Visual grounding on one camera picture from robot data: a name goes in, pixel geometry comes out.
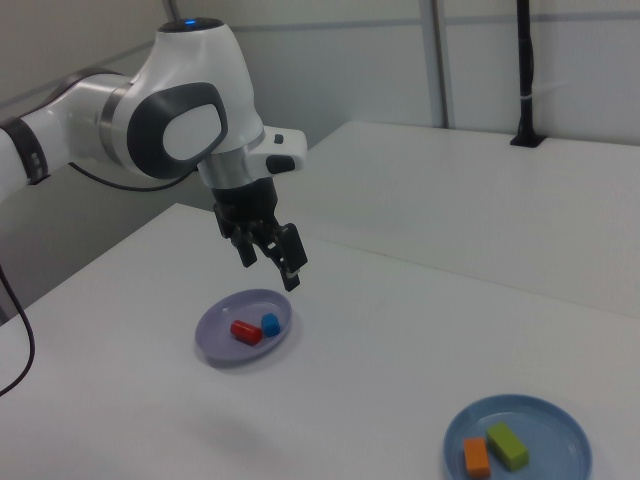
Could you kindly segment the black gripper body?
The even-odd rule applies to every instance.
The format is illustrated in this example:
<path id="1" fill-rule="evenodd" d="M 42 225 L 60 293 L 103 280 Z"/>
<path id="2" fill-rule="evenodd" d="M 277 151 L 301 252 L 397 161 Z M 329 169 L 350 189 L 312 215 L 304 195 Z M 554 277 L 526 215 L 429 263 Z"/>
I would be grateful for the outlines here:
<path id="1" fill-rule="evenodd" d="M 245 231 L 252 226 L 278 224 L 275 217 L 278 197 L 272 178 L 236 188 L 214 188 L 212 193 L 214 214 L 225 239 L 231 238 L 236 228 Z"/>

